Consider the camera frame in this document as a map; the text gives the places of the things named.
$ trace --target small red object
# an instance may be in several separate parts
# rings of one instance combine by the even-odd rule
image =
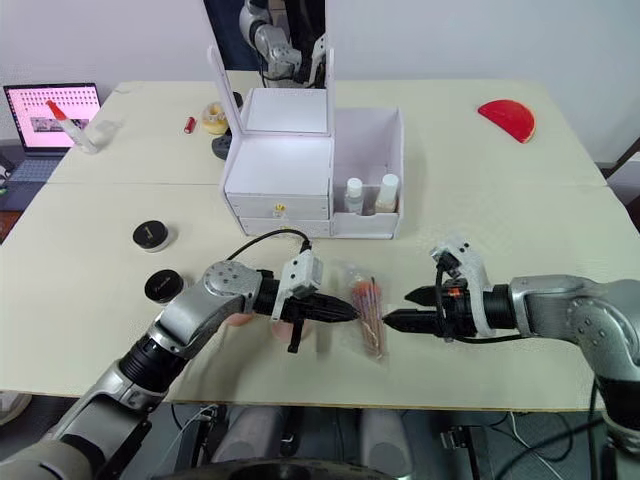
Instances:
[[[184,126],[184,133],[191,133],[194,128],[196,128],[196,119],[189,117],[187,119],[187,124]]]
[[[531,110],[514,100],[494,100],[485,103],[478,113],[501,127],[520,143],[528,142],[536,129]]]
[[[53,112],[53,116],[55,117],[56,120],[62,121],[67,119],[67,116],[64,114],[62,110],[60,110],[60,107],[56,105],[56,102],[54,102],[53,100],[47,100],[45,103],[49,106],[49,108]]]

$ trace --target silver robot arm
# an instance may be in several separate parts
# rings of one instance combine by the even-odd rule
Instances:
[[[640,282],[520,277],[509,291],[523,336],[580,348],[596,376],[610,436],[617,447],[640,455]]]
[[[151,428],[169,386],[233,313],[253,311],[262,276],[225,261],[178,295],[144,336],[114,362],[46,438],[0,464],[13,479],[117,477]]]
[[[268,4],[268,0],[245,0],[240,31],[266,61],[267,80],[293,79],[300,71],[302,53],[289,44],[284,30],[272,24]]]
[[[640,281],[599,284],[582,277],[547,275],[491,285],[482,258],[459,237],[439,244],[431,256],[440,282],[443,272],[454,280],[444,285],[437,281],[436,287],[422,287],[406,299],[436,305],[436,313],[397,310],[385,322],[401,331],[434,333],[468,343],[491,343],[496,329],[515,328],[522,337],[577,345],[605,403],[604,420],[616,447],[619,478],[638,478]],[[485,339],[474,338],[476,334]],[[631,477],[625,476],[627,470]]]
[[[289,232],[297,231],[279,230],[266,236]],[[210,266],[200,281],[167,305],[142,338],[102,374],[42,441],[0,463],[0,478],[118,477],[151,428],[149,413],[233,313],[256,312],[293,323],[291,353],[298,351],[304,319],[334,323],[357,318],[350,304],[316,293],[322,282],[322,263],[311,253],[309,239],[302,236],[301,252],[284,265],[282,281],[272,272],[259,272],[235,261]]]

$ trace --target small white bottle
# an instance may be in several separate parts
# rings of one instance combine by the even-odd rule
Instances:
[[[362,190],[362,180],[350,178],[347,180],[347,191],[344,195],[344,208],[349,213],[362,215],[362,205],[364,204],[364,192]]]
[[[380,192],[376,199],[376,213],[394,213],[398,206],[398,185],[400,179],[392,174],[388,173],[382,177],[382,183],[380,184]]]

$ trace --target red cap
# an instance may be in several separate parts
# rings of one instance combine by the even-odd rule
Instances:
[[[58,106],[56,105],[56,102],[54,102],[53,100],[47,100],[45,103],[49,106],[49,108],[53,112],[53,116],[56,117],[56,120],[62,121],[67,119],[67,116],[64,114],[62,110],[58,108]]]

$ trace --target black lid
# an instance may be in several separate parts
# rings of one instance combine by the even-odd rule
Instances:
[[[160,270],[149,277],[144,285],[144,294],[157,303],[168,303],[184,287],[184,280],[174,270]]]
[[[149,220],[139,225],[133,231],[133,241],[140,247],[148,250],[156,248],[167,239],[169,231],[164,223],[158,220]]]

